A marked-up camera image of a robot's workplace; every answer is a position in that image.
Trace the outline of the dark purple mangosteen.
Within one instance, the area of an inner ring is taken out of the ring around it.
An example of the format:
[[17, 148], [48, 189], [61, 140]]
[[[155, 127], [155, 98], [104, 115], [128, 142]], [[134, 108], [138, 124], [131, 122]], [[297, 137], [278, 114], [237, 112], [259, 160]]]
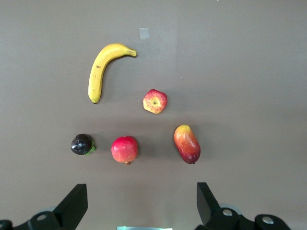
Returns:
[[77, 155], [89, 155], [95, 150], [94, 140], [88, 134], [78, 134], [71, 142], [71, 151]]

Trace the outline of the yellow banana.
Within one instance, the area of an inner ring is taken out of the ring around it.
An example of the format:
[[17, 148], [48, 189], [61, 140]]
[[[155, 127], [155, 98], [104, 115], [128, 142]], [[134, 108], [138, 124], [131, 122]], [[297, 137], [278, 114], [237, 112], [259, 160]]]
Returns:
[[92, 103], [98, 103], [101, 98], [103, 75], [107, 65], [124, 56], [136, 57], [137, 51], [123, 44], [113, 43], [99, 52], [89, 75], [88, 96]]

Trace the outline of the red pomegranate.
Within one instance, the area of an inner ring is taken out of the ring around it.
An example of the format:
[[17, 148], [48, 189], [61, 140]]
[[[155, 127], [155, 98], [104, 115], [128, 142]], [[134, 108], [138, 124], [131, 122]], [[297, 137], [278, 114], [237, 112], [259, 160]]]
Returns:
[[132, 136], [117, 138], [111, 147], [111, 154], [117, 162], [130, 165], [138, 155], [138, 144]]

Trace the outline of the red yellow mango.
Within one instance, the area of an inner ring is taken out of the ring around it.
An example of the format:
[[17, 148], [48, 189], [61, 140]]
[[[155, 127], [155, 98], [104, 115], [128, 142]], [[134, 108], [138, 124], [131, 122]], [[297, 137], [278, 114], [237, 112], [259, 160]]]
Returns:
[[180, 125], [174, 131], [175, 146], [187, 164], [195, 164], [201, 155], [201, 147], [189, 125]]

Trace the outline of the red yellow apple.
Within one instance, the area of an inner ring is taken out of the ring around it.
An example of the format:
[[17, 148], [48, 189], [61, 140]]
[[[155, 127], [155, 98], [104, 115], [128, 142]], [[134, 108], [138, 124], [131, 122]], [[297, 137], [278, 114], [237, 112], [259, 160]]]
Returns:
[[143, 108], [153, 114], [161, 113], [168, 103], [167, 95], [156, 89], [151, 89], [143, 98]]

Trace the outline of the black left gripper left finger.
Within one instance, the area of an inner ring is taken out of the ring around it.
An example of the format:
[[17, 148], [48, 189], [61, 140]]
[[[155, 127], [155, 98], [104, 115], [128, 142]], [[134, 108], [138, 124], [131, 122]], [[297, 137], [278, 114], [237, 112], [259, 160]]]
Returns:
[[53, 211], [34, 215], [30, 230], [76, 230], [88, 209], [87, 186], [77, 184]]

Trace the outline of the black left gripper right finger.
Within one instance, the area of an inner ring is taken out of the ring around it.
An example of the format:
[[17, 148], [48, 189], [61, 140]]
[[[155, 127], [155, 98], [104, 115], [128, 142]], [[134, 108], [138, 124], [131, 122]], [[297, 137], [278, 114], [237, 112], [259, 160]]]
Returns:
[[240, 215], [230, 206], [221, 207], [205, 182], [197, 183], [197, 210], [202, 224], [195, 230], [240, 230]]

